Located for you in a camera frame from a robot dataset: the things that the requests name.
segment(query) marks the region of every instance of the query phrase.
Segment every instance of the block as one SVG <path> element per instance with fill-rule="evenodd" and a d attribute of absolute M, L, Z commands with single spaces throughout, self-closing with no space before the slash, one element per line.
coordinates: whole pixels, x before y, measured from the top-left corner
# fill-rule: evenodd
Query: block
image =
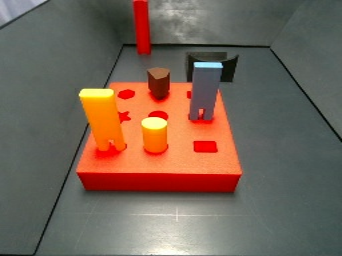
<path fill-rule="evenodd" d="M 168 95 L 169 70 L 167 68 L 151 68 L 147 70 L 148 88 L 156 100 Z"/>
<path fill-rule="evenodd" d="M 189 120 L 212 119 L 221 68 L 219 62 L 193 63 Z"/>
<path fill-rule="evenodd" d="M 223 65 L 220 82 L 232 82 L 239 55 L 227 58 L 225 52 L 187 52 L 185 54 L 185 73 L 187 82 L 192 82 L 195 62 L 220 62 Z"/>
<path fill-rule="evenodd" d="M 78 97 L 99 150 L 109 149 L 111 140 L 116 150 L 124 150 L 125 143 L 113 90 L 82 89 Z"/>
<path fill-rule="evenodd" d="M 133 0 L 133 21 L 137 54 L 151 54 L 148 1 Z"/>
<path fill-rule="evenodd" d="M 167 150 L 167 121 L 160 117 L 147 117 L 141 121 L 144 149 L 149 153 Z"/>
<path fill-rule="evenodd" d="M 171 83 L 165 100 L 155 101 L 147 83 L 112 83 L 119 94 L 135 91 L 129 99 L 116 99 L 117 110 L 129 112 L 121 123 L 127 149 L 96 149 L 86 138 L 76 173 L 85 190 L 233 192 L 241 168 L 237 159 L 220 93 L 211 121 L 189 121 L 187 91 L 191 83 Z M 141 120 L 151 113 L 167 113 L 167 144 L 161 154 L 143 148 Z M 193 141 L 215 141 L 216 152 L 195 152 Z"/>

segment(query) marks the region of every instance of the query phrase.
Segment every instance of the red round hole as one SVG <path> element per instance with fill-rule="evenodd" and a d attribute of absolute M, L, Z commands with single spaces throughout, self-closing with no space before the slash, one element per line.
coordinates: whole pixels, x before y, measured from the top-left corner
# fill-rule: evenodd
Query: red round hole
<path fill-rule="evenodd" d="M 164 111 L 152 111 L 149 114 L 148 114 L 148 117 L 160 117 L 163 118 L 164 120 L 168 119 L 168 114 L 164 112 Z"/>
<path fill-rule="evenodd" d="M 135 91 L 132 91 L 131 89 L 125 89 L 117 93 L 117 97 L 124 100 L 131 99 L 133 96 L 135 96 Z"/>

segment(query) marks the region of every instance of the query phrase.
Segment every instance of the yellow cylinder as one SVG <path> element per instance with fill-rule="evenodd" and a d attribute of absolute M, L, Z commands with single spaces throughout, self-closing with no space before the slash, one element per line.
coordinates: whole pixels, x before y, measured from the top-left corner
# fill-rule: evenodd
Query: yellow cylinder
<path fill-rule="evenodd" d="M 151 153 L 167 150 L 167 121 L 159 117 L 147 117 L 141 121 L 144 149 Z"/>

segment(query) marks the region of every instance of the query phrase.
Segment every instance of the yellow rectangular block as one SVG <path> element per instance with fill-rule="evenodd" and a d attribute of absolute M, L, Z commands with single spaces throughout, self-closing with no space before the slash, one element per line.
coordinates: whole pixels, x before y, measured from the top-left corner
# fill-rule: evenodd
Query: yellow rectangular block
<path fill-rule="evenodd" d="M 116 150 L 124 150 L 125 143 L 113 90 L 82 89 L 78 97 L 99 150 L 109 149 L 111 140 Z"/>

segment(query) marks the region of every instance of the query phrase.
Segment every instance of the red square hole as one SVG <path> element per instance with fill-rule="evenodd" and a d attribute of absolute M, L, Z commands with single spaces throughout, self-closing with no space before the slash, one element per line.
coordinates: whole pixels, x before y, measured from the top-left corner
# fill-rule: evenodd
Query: red square hole
<path fill-rule="evenodd" d="M 217 152 L 217 145 L 216 141 L 193 141 L 193 151 L 196 153 L 216 153 Z"/>

